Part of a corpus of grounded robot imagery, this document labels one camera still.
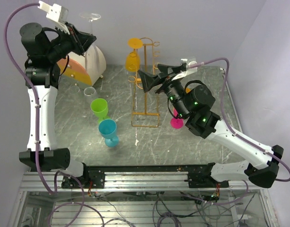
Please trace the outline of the yellow wine glass front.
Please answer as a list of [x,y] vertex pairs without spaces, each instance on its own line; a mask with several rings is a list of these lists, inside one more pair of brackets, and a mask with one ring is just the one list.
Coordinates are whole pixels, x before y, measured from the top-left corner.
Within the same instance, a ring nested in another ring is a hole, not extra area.
[[128,40],[128,46],[133,50],[126,58],[125,68],[127,71],[136,72],[140,67],[140,57],[137,51],[143,47],[143,42],[139,38],[130,38]]

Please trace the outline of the pink plastic wine glass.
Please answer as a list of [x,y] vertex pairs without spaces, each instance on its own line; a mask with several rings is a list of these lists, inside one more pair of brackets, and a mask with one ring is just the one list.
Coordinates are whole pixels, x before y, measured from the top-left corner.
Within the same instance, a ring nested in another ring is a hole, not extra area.
[[175,119],[174,117],[171,119],[170,124],[172,128],[180,129],[184,126],[184,121],[182,119]]

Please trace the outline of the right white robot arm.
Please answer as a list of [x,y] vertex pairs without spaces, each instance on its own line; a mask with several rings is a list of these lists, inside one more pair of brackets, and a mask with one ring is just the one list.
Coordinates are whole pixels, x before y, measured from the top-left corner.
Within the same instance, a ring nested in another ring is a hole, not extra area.
[[196,86],[186,91],[181,83],[186,65],[168,66],[159,64],[159,74],[139,70],[143,91],[159,86],[155,93],[164,93],[168,102],[177,111],[177,119],[186,120],[188,130],[203,139],[215,141],[244,158],[242,162],[213,164],[210,171],[202,175],[202,182],[213,187],[218,182],[249,180],[261,188],[271,188],[277,178],[283,148],[261,144],[243,133],[230,128],[224,118],[211,111],[215,98],[210,89],[200,80],[188,84]]

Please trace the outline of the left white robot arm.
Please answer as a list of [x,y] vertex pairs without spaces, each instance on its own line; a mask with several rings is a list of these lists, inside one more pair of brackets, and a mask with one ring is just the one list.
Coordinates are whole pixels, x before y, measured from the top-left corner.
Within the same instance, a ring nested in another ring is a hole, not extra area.
[[[47,31],[58,36],[49,40]],[[59,148],[56,141],[54,111],[61,76],[57,63],[70,52],[83,55],[96,36],[78,31],[68,22],[65,29],[53,30],[38,23],[28,23],[19,33],[27,51],[25,75],[30,80],[26,86],[31,107],[27,150],[19,153],[19,160],[33,171],[61,171],[72,175],[73,182],[85,188],[90,183],[86,165],[72,159],[69,149]]]

